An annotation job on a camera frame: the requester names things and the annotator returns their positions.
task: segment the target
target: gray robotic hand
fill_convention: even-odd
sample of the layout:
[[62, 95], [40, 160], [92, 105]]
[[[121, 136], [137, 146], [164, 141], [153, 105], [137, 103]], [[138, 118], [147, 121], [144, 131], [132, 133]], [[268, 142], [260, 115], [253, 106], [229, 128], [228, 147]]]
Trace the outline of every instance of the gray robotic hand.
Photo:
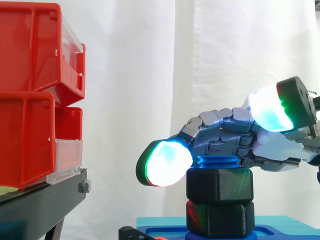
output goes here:
[[243, 167], [286, 171], [301, 159], [320, 166], [320, 97], [292, 77], [249, 94], [242, 107], [206, 111], [167, 140], [152, 142], [136, 166], [147, 186], [168, 186], [203, 156], [237, 156]]

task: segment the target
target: red plastic drawer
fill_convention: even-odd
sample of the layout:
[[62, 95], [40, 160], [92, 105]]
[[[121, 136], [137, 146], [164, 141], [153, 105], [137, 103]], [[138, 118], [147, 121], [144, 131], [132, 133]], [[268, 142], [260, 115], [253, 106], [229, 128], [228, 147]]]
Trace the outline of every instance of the red plastic drawer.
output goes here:
[[[0, 187], [23, 189], [45, 181], [58, 163], [59, 172], [80, 168], [80, 108], [56, 109], [49, 92], [0, 92], [0, 119]], [[73, 145], [64, 144], [57, 151], [56, 136]]]
[[85, 97], [85, 46], [55, 3], [0, 1], [0, 91], [46, 91], [68, 106]]

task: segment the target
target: metal bolt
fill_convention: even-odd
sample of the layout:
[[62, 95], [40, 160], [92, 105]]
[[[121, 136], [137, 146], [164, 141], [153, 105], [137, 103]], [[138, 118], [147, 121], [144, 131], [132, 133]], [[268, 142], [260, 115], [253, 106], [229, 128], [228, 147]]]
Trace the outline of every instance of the metal bolt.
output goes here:
[[83, 193], [89, 193], [91, 190], [91, 181], [86, 179], [86, 180], [83, 180], [82, 182], [82, 192]]

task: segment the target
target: black metal shelf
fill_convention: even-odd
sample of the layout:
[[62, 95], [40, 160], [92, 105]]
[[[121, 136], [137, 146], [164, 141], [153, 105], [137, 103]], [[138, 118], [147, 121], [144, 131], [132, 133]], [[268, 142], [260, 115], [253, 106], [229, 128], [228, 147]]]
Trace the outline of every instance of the black metal shelf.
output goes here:
[[85, 198], [87, 170], [56, 185], [0, 196], [0, 240], [58, 240], [64, 217]]

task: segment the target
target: blue tray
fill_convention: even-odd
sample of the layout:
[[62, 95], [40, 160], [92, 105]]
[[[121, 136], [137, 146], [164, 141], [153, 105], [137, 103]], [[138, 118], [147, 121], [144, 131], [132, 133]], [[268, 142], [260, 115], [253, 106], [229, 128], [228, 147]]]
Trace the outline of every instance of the blue tray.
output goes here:
[[[320, 240], [320, 229], [287, 216], [258, 216], [255, 222], [254, 232], [242, 240]], [[185, 217], [141, 217], [137, 219], [137, 229], [151, 237], [167, 240], [213, 239], [188, 232]]]

